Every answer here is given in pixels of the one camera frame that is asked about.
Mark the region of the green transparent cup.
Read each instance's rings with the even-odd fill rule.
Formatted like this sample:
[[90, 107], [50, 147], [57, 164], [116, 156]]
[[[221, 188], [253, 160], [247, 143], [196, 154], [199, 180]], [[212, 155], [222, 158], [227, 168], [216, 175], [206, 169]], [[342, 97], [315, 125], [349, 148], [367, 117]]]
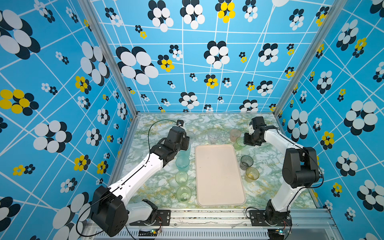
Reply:
[[234, 142], [234, 148], [237, 151], [242, 150], [246, 145], [244, 144], [244, 137], [238, 137], [236, 138]]

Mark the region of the grey smoky cup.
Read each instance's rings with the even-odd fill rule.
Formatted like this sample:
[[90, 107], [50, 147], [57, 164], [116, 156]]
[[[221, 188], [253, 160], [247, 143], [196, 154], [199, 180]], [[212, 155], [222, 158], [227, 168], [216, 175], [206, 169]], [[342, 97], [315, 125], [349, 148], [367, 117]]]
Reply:
[[253, 164], [254, 164], [253, 158], [248, 155], [244, 155], [240, 159], [241, 170], [246, 171], [248, 168], [252, 167]]

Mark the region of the amber yellow cup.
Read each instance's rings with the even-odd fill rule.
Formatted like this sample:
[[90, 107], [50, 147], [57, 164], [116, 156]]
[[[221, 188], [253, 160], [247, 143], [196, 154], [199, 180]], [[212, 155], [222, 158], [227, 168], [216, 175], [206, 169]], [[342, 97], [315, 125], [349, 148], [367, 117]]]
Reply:
[[256, 168], [248, 167], [245, 172], [245, 180], [248, 183], [256, 181], [260, 177], [260, 173]]

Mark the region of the light green textured cup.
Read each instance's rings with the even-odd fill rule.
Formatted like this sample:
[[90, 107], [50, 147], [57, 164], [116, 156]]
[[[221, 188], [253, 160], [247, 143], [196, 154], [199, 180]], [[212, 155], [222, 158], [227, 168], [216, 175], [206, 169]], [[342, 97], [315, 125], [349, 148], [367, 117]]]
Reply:
[[179, 171], [175, 175], [175, 181], [179, 186], [185, 186], [188, 182], [188, 179], [189, 179], [189, 175], [187, 172], [184, 172], [184, 171]]
[[191, 199], [192, 196], [192, 190], [188, 186], [180, 186], [177, 189], [176, 197], [177, 199], [182, 202], [186, 203]]

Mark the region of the light green textured cup front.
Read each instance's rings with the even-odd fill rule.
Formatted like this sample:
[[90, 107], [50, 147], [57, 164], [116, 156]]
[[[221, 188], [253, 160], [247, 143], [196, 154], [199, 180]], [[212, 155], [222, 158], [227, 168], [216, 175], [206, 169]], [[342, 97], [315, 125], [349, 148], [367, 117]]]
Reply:
[[176, 197], [177, 199], [182, 202], [186, 203], [191, 199], [192, 196], [192, 190], [188, 186], [180, 186], [177, 189]]

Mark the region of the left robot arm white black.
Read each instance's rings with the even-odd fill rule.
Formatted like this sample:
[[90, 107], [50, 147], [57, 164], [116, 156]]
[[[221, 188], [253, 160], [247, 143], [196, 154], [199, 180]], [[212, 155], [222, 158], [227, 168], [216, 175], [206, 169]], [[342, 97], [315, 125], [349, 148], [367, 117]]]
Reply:
[[187, 151], [190, 138], [182, 123], [173, 126], [167, 135], [150, 148], [149, 154], [127, 175], [109, 187], [95, 190], [90, 218], [109, 237], [116, 236], [131, 223], [152, 224], [158, 207], [149, 200], [131, 204], [137, 190], [162, 170], [180, 151]]

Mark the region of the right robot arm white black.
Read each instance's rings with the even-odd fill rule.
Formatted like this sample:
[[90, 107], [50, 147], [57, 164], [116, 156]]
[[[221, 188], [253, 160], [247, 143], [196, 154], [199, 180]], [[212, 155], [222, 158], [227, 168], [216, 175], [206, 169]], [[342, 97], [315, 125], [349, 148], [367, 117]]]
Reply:
[[254, 117], [249, 123], [248, 132], [244, 134], [244, 144], [254, 147], [263, 143], [273, 145], [284, 154], [283, 183], [265, 209], [266, 222], [277, 225], [289, 216], [291, 205], [300, 193], [318, 182], [320, 168], [314, 148], [293, 142], [277, 127], [268, 126], [263, 117]]

